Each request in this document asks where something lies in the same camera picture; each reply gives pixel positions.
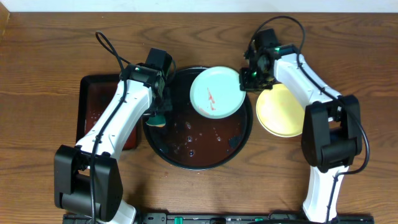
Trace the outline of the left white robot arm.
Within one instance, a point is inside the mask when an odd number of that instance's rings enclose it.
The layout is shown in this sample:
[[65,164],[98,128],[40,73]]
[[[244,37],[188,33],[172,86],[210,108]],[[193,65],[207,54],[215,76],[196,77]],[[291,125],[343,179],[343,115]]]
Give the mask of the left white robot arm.
[[156,113],[166,96],[168,65],[129,64],[96,124],[75,146],[54,157],[55,206],[88,223],[134,223],[137,210],[123,200],[118,160],[141,116]]

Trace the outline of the black rectangular tray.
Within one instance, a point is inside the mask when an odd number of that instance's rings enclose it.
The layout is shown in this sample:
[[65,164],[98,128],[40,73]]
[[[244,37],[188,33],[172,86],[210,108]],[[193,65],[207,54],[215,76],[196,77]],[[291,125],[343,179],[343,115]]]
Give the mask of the black rectangular tray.
[[81,79],[76,141],[95,125],[116,92],[119,75],[88,75]]

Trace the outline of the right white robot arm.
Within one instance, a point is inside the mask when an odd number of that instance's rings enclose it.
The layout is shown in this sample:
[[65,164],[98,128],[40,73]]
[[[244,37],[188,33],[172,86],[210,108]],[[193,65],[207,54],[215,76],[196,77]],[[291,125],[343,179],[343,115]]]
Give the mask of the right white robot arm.
[[274,40],[251,45],[244,58],[249,66],[240,71],[241,89],[274,90],[279,82],[304,110],[301,148],[310,165],[310,180],[302,209],[312,223],[335,221],[341,181],[354,174],[349,170],[354,158],[369,151],[358,99],[330,88],[294,45]]

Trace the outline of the round black tray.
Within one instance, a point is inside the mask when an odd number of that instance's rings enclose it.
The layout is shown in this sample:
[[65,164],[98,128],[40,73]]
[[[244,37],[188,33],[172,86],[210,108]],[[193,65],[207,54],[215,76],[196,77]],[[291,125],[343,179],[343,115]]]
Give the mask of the round black tray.
[[204,70],[186,67],[177,71],[170,85],[172,111],[164,114],[165,126],[149,126],[142,120],[145,137],[156,154],[184,169],[205,170],[225,164],[245,147],[252,130],[248,97],[237,112],[223,119],[208,119],[194,110],[189,91]]

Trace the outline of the green scrubbing sponge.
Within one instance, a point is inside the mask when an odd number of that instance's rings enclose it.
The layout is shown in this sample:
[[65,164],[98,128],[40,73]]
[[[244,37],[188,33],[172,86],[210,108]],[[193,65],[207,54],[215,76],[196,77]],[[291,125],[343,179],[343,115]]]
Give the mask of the green scrubbing sponge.
[[166,124],[166,119],[165,119],[165,116],[162,114],[158,114],[153,117],[150,117],[146,121],[146,125],[152,126],[152,127],[158,127],[158,128],[164,127],[165,124]]

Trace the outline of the pale green plate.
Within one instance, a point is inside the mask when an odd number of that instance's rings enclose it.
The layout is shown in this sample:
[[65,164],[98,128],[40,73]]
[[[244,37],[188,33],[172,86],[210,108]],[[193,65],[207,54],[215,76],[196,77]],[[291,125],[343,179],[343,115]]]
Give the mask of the pale green plate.
[[211,67],[202,71],[190,87],[194,110],[210,119],[226,118],[243,104],[246,92],[240,89],[239,73],[229,67]]

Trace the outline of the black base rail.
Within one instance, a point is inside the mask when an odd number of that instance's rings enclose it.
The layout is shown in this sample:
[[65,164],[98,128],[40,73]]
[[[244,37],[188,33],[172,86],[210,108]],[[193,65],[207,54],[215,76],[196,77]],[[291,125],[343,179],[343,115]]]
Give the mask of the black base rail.
[[[90,218],[84,215],[64,215],[63,224],[86,224]],[[139,224],[245,224],[245,223],[315,223],[308,221],[303,213],[272,212],[269,215],[168,215],[166,213],[138,214],[133,223]],[[374,224],[372,216],[343,215],[328,223]]]

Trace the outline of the yellow plate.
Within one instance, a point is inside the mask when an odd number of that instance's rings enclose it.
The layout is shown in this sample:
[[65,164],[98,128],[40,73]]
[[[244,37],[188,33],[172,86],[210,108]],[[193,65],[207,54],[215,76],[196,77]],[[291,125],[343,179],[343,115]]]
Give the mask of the yellow plate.
[[305,111],[294,95],[283,84],[264,90],[256,102],[256,115],[268,132],[278,137],[291,138],[302,134]]

